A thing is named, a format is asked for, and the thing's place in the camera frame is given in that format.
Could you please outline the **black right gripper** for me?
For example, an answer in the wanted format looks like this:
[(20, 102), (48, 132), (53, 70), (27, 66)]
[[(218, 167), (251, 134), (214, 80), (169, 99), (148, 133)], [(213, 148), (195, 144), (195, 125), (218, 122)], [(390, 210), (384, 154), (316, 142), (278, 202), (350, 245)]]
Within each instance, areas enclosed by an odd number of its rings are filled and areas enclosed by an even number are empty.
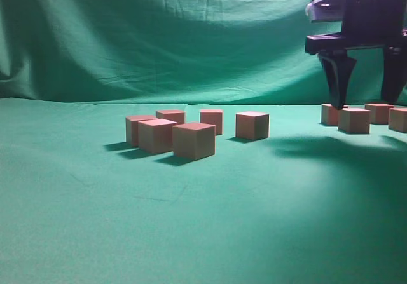
[[(341, 31), (308, 36), (305, 52), (317, 54), (329, 88), (329, 103), (344, 108), (357, 60), (346, 49), (377, 48), (404, 43), (406, 0), (345, 0)], [(406, 47), (383, 50), (381, 99), (395, 104), (406, 86)]]

